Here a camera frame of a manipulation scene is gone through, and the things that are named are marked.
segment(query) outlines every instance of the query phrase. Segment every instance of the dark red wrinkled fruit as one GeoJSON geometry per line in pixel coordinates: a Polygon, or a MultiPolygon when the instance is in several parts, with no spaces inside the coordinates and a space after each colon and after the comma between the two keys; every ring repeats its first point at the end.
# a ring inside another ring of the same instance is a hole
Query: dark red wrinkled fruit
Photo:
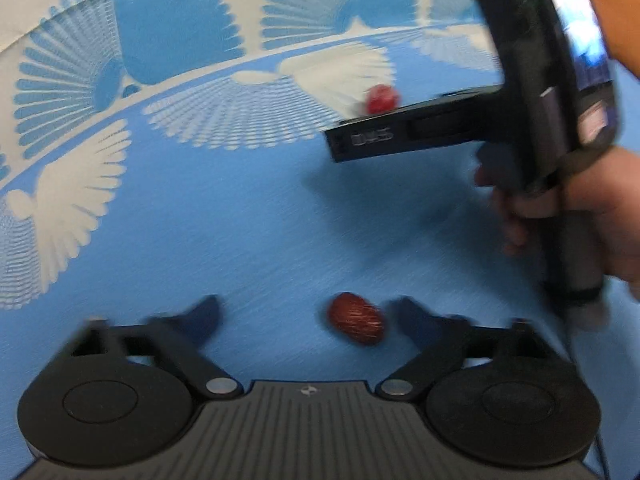
{"type": "Polygon", "coordinates": [[[343,292],[329,305],[329,323],[336,330],[363,345],[375,345],[385,335],[382,313],[364,298],[343,292]]]}
{"type": "Polygon", "coordinates": [[[365,106],[369,115],[391,112],[398,108],[399,104],[400,94],[392,86],[375,85],[367,92],[365,106]]]}

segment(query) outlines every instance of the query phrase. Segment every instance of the black bar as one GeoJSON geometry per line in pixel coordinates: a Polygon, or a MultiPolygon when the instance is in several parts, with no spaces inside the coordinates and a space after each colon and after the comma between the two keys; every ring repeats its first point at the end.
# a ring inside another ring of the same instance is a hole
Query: black bar
{"type": "Polygon", "coordinates": [[[486,140],[501,86],[453,92],[325,132],[335,162],[486,140]]]}

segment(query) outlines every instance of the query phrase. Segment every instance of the table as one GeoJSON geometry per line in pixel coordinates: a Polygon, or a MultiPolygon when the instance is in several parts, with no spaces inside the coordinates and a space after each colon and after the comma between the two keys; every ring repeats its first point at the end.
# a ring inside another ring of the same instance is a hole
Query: table
{"type": "MultiPolygon", "coordinates": [[[[20,394],[89,316],[133,324],[219,294],[224,321],[205,352],[245,386],[375,384],[415,355],[394,327],[375,348],[324,330],[319,313],[344,290],[488,326],[527,317],[560,348],[527,269],[500,253],[472,185],[475,145],[336,165],[322,139],[378,82],[404,104],[499,83],[473,0],[0,9],[0,478],[30,462],[20,394]]],[[[640,86],[616,72],[620,142],[638,150],[640,86]]],[[[608,296],[611,327],[576,346],[612,477],[629,480],[640,310],[621,283],[608,296]]]]}

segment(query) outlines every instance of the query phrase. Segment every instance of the black circular joint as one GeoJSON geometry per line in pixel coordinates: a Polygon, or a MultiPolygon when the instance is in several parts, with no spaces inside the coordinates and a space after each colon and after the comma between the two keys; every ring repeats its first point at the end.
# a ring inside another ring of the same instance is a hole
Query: black circular joint
{"type": "Polygon", "coordinates": [[[51,460],[116,466],[171,444],[192,410],[187,387],[164,370],[89,355],[39,375],[20,399],[18,425],[30,446],[51,460]]]}
{"type": "Polygon", "coordinates": [[[129,415],[138,403],[138,394],[118,381],[92,381],[70,389],[62,402],[75,420],[89,424],[114,422],[129,415]]]}
{"type": "Polygon", "coordinates": [[[431,389],[425,410],[450,446],[511,468],[581,458],[600,425],[598,402],[573,369],[534,358],[456,371],[431,389]]]}

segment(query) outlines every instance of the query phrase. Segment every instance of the orange sleeve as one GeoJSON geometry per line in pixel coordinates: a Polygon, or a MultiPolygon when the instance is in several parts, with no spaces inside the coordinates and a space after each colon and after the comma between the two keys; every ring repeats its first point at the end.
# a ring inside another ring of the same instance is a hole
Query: orange sleeve
{"type": "Polygon", "coordinates": [[[640,78],[640,0],[591,0],[609,53],[640,78]]]}

